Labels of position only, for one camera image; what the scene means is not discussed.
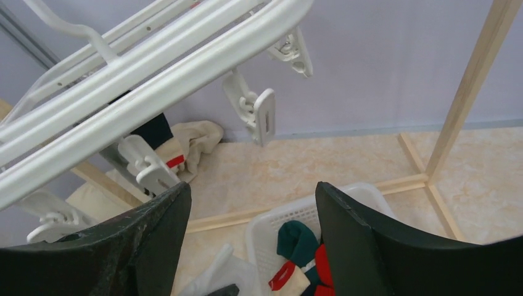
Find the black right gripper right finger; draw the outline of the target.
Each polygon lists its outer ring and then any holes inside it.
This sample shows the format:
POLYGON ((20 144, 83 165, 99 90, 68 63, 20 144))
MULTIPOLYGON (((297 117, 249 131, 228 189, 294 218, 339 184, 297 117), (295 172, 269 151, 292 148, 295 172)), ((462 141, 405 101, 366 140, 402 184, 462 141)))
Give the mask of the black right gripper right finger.
POLYGON ((522 294, 522 237, 479 245, 437 236, 325 182, 315 197, 337 295, 522 294))

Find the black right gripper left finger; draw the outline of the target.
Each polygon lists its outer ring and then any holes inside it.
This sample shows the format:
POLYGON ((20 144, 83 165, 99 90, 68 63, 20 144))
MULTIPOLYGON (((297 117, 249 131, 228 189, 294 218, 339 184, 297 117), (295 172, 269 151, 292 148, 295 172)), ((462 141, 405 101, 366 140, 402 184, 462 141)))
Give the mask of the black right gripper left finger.
POLYGON ((56 242, 1 249, 2 295, 170 295, 191 211, 179 183, 56 242))

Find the red plain sock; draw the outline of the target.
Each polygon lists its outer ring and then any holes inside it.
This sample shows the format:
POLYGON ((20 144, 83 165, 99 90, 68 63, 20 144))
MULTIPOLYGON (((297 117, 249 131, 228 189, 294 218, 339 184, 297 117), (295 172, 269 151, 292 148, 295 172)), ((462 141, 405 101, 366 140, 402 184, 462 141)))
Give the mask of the red plain sock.
POLYGON ((314 296, 335 296, 334 283, 324 244, 321 244, 316 250, 315 262, 320 282, 316 286, 314 296))

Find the white plastic laundry basket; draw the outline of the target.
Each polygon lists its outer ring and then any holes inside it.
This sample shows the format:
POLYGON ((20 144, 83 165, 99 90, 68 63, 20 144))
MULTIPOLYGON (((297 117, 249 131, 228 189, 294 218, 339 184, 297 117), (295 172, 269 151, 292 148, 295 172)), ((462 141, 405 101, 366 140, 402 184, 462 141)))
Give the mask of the white plastic laundry basket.
POLYGON ((314 248, 318 248, 322 229, 314 194, 262 213, 247 225, 245 243, 250 263, 257 268, 253 295, 274 295, 270 281, 287 264, 294 261, 303 267, 311 280, 311 289, 319 284, 312 267, 314 248))

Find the navy red sock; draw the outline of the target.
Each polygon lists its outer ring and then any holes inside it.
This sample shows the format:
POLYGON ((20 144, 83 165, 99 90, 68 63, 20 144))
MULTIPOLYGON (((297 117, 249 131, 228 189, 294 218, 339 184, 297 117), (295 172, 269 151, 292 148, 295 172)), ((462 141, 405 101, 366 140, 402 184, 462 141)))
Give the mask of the navy red sock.
POLYGON ((163 113, 136 128, 130 134, 142 137, 153 149, 158 149, 173 138, 169 123, 163 113))

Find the white plastic sock hanger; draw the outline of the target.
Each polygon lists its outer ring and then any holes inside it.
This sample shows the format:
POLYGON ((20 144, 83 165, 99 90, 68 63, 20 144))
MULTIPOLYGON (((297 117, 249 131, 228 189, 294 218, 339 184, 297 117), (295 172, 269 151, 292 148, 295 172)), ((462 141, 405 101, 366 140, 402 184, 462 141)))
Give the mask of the white plastic sock hanger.
POLYGON ((40 225, 27 241, 54 242, 94 221, 43 187, 68 170, 132 207, 141 201, 87 162, 110 147, 116 167, 155 196, 179 182, 132 130, 218 77, 252 139, 275 134, 274 91, 252 92, 238 66, 268 51, 313 73, 299 23, 311 1, 155 1, 106 34, 27 5, 47 25, 88 40, 43 74, 1 121, 1 208, 17 205, 40 225))

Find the navy buckle christmas sock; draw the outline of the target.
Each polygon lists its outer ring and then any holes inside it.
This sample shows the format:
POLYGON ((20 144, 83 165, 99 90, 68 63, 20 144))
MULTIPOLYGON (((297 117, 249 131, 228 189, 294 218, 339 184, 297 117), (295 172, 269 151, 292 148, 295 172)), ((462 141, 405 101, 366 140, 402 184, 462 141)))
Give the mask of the navy buckle christmas sock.
POLYGON ((272 295, 302 295, 311 282, 305 273, 291 261, 285 262, 268 282, 272 295))

